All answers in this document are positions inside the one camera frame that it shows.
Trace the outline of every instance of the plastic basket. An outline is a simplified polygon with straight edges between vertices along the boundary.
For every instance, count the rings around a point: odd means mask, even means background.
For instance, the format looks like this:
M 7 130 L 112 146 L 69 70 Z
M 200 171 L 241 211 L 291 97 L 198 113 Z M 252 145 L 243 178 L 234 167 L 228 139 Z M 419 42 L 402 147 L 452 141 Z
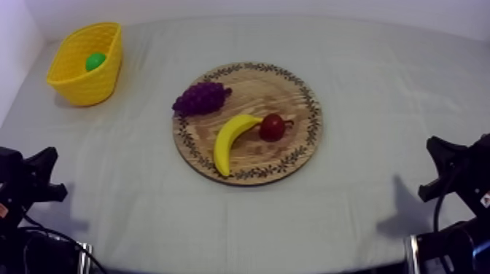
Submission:
M 85 62 L 95 52 L 105 54 L 106 60 L 86 71 Z M 63 40 L 47 73 L 47 83 L 75 106 L 100 103 L 114 91 L 122 55 L 119 24 L 86 26 Z

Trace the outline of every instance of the wooden plate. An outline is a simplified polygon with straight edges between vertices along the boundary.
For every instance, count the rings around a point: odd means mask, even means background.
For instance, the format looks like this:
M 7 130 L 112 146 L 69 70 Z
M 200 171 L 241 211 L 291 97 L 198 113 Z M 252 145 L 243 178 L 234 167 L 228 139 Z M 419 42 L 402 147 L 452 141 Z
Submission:
M 219 110 L 204 116 L 174 115 L 174 140 L 185 161 L 197 172 L 223 184 L 250 187 L 278 181 L 295 172 L 314 153 L 322 135 L 322 110 L 308 85 L 291 72 L 267 63 L 231 63 L 215 68 L 198 82 L 221 82 L 233 90 Z M 213 163 L 219 129 L 237 114 L 270 113 L 293 120 L 294 126 L 274 143 L 260 139 L 258 127 L 239 136 L 230 151 L 231 175 Z

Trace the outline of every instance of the grape cluster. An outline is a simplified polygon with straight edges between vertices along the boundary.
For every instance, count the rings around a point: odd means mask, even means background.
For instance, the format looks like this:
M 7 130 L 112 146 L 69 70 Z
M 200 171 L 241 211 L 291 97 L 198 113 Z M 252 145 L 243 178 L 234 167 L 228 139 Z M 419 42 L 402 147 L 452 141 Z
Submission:
M 231 89 L 222 83 L 201 82 L 189 87 L 175 101 L 172 109 L 183 117 L 208 114 L 221 109 Z

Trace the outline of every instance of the gray cloth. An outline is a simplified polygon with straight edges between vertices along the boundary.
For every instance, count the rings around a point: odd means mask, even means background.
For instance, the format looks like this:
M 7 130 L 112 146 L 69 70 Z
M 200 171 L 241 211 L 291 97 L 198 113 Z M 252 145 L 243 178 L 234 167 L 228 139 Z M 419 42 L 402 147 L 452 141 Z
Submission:
M 415 28 L 323 17 L 219 17 L 123 29 L 117 89 L 74 108 L 46 84 L 44 49 L 0 130 L 29 156 L 56 146 L 69 198 L 37 205 L 48 227 L 93 243 L 108 267 L 146 273 L 331 273 L 395 262 L 431 230 L 417 187 L 436 177 L 440 136 L 490 132 L 490 50 Z M 179 156 L 171 105 L 201 74 L 236 61 L 282 66 L 316 93 L 322 142 L 297 173 L 240 189 Z M 457 197 L 441 226 L 472 217 Z

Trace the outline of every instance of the banana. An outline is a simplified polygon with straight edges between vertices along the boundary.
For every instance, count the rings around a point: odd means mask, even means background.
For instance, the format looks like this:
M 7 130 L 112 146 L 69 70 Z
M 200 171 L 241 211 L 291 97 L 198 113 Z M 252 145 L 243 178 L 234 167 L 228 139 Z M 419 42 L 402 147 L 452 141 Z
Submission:
M 230 175 L 230 149 L 235 139 L 262 120 L 252 115 L 239 114 L 229 119 L 219 130 L 214 142 L 214 165 L 221 175 Z

